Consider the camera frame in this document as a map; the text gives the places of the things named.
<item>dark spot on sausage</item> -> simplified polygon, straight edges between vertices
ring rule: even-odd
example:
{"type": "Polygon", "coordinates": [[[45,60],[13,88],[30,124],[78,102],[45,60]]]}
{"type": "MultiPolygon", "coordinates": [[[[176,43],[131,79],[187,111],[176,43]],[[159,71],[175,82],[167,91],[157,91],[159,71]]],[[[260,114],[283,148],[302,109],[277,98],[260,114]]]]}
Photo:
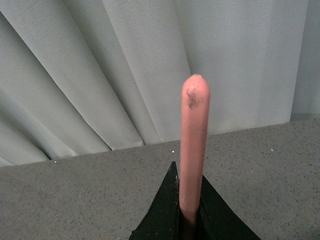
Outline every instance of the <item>dark spot on sausage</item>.
{"type": "Polygon", "coordinates": [[[190,109],[197,108],[203,100],[202,98],[198,98],[197,94],[193,90],[188,89],[186,94],[189,97],[188,106],[190,109]]]}

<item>table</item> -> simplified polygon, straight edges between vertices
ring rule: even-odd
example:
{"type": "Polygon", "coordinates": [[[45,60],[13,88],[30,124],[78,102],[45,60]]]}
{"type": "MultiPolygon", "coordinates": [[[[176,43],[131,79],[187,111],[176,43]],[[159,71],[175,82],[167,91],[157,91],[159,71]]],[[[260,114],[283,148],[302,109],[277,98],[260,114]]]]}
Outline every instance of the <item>table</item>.
{"type": "MultiPolygon", "coordinates": [[[[127,240],[179,148],[0,168],[0,239],[127,240]]],[[[203,174],[262,240],[320,239],[320,119],[211,135],[203,174]]]]}

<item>white curtain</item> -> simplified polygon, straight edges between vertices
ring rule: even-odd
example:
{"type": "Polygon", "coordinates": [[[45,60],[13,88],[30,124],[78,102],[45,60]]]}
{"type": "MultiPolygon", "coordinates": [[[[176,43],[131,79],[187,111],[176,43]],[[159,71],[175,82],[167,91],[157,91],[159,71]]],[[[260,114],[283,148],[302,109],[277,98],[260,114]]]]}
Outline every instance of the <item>white curtain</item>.
{"type": "Polygon", "coordinates": [[[195,73],[211,87],[209,134],[320,113],[318,0],[0,0],[0,12],[0,166],[178,140],[195,73]]]}

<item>curtain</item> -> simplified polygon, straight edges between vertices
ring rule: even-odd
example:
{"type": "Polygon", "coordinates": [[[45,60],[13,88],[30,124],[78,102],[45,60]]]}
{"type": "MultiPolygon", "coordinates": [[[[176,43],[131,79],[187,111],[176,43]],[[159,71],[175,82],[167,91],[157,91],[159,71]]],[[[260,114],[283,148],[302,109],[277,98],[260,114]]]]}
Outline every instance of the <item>curtain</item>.
{"type": "Polygon", "coordinates": [[[183,82],[208,133],[320,113],[317,0],[0,0],[0,166],[180,139],[183,82]]]}

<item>pink sausage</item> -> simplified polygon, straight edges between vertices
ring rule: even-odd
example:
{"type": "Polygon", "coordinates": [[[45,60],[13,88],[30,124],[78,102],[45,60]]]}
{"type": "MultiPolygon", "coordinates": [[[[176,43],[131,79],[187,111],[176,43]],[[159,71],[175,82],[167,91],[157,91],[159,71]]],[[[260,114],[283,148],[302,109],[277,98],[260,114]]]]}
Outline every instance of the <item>pink sausage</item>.
{"type": "Polygon", "coordinates": [[[207,140],[210,88],[198,74],[182,86],[179,204],[182,212],[180,234],[193,239],[200,204],[207,140]]]}

